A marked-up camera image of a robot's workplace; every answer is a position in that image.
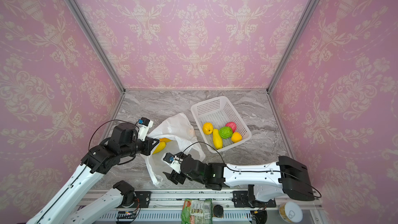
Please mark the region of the yellow toy lemon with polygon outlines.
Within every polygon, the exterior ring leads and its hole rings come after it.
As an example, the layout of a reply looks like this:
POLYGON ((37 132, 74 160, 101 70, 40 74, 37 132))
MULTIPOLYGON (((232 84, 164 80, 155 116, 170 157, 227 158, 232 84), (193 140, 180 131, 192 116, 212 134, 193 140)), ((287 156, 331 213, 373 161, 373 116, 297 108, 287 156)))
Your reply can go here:
POLYGON ((212 132, 212 141, 215 149, 222 149, 223 148, 223 140, 222 137, 219 134, 218 129, 213 129, 212 132))

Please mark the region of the yellow toy banana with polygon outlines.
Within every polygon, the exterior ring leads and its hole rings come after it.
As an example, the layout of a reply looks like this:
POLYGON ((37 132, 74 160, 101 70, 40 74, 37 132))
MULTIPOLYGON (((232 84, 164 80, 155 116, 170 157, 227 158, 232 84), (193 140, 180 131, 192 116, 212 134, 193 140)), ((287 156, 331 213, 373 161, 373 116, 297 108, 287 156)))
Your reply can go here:
POLYGON ((157 153, 161 152, 165 147, 166 147, 166 142, 159 142, 157 147, 153 150, 152 154, 157 154, 157 153))

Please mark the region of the green toy apple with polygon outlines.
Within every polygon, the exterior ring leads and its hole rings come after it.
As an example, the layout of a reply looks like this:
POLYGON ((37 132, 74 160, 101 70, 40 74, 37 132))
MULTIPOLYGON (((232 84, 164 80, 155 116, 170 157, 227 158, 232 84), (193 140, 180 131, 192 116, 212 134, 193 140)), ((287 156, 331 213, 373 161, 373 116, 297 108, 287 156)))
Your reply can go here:
POLYGON ((229 139, 233 135, 233 129, 231 127, 224 126, 219 129, 219 135, 222 139, 229 139))

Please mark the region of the small orange toy fruit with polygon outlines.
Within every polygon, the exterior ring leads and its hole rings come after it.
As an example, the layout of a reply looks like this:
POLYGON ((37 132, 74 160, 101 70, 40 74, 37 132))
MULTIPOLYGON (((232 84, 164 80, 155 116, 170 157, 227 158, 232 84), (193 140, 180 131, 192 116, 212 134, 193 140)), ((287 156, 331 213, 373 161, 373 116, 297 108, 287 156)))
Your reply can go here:
POLYGON ((243 139, 242 135, 238 132, 234 132, 233 135, 231 136, 231 141, 233 143, 238 143, 243 139))

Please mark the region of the yellow toy orange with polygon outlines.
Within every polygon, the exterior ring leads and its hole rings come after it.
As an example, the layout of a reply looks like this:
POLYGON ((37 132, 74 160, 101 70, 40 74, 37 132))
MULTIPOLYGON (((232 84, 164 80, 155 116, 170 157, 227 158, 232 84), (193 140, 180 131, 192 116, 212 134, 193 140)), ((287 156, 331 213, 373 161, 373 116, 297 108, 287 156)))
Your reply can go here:
POLYGON ((202 130, 205 135, 210 135, 213 133, 214 127, 210 122, 206 122, 203 124, 202 130))

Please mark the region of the red toy apple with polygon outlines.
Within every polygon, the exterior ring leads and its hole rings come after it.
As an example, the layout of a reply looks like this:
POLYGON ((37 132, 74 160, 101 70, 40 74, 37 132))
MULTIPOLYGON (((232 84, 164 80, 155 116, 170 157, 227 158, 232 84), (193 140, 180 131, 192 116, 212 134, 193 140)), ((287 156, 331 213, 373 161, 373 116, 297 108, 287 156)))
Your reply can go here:
POLYGON ((228 122, 225 126, 231 128, 232 132, 235 132, 237 129, 237 125, 235 122, 228 122))

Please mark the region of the white plastic bag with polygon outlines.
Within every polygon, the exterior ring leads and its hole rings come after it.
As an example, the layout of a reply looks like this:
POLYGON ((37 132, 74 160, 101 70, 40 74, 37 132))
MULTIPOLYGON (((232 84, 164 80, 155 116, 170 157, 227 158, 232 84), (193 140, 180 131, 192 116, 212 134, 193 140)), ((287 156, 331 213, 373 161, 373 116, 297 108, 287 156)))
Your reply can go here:
POLYGON ((175 185, 169 181, 164 173, 170 173, 172 169, 163 161, 163 156, 170 152, 176 154, 184 152, 194 159, 204 161, 206 155, 198 143, 194 127, 184 113, 169 117, 159 124, 150 134, 150 138, 171 140, 165 148, 150 156, 142 156, 150 176, 150 181, 156 188, 171 188, 175 185))

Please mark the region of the orange toy mango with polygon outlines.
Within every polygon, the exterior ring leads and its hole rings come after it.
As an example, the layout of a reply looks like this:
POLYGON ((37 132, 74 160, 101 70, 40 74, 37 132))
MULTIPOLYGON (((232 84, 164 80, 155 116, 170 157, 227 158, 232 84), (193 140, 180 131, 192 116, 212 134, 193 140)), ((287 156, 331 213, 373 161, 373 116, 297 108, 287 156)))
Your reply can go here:
POLYGON ((161 138, 160 142, 168 143, 168 142, 171 142, 171 140, 168 138, 161 138))

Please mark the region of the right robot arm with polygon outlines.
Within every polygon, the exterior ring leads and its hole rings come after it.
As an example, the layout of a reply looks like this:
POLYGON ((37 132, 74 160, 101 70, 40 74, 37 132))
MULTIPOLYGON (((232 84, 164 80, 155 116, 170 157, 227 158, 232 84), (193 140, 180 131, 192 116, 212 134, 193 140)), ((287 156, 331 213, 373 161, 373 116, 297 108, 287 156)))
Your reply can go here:
POLYGON ((314 201, 316 198, 307 166, 287 156, 254 166, 204 163, 182 152, 166 153, 162 160, 172 168, 171 173, 165 173, 166 178, 176 185, 184 184, 186 179, 211 190, 246 185, 250 207, 284 195, 296 201, 314 201))

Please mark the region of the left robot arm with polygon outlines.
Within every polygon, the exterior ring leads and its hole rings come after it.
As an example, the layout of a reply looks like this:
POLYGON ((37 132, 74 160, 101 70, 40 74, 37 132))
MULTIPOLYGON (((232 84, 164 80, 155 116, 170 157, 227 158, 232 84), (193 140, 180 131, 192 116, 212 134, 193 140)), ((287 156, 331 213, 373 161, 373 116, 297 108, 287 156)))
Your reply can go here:
POLYGON ((108 192, 80 210, 78 203, 88 191, 121 159, 133 161, 137 155, 148 156, 159 144, 158 139, 147 136, 153 121, 141 118, 137 123, 121 121, 112 135, 89 148, 80 165, 65 185, 34 217, 29 224, 93 224, 108 211, 119 206, 132 206, 139 202, 134 188, 122 180, 108 192))

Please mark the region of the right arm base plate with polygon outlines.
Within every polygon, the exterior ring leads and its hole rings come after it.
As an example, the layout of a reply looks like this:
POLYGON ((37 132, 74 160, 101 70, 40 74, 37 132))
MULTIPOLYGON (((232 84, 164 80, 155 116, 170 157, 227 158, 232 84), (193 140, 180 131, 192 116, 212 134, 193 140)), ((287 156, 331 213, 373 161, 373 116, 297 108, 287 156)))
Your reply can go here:
POLYGON ((276 207, 275 200, 261 202, 261 201, 255 199, 254 193, 250 190, 233 191, 232 194, 233 194, 232 202, 234 203, 235 208, 243 208, 243 207, 249 207, 249 208, 269 208, 270 207, 270 208, 272 208, 272 207, 276 207))

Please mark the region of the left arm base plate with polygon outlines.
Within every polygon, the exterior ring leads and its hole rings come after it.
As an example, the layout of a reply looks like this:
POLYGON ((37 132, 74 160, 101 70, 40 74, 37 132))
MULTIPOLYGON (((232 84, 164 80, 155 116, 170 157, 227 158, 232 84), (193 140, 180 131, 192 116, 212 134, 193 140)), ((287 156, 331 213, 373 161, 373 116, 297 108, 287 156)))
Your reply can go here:
POLYGON ((124 208, 148 208, 151 200, 151 191, 135 191, 132 197, 123 203, 124 208))

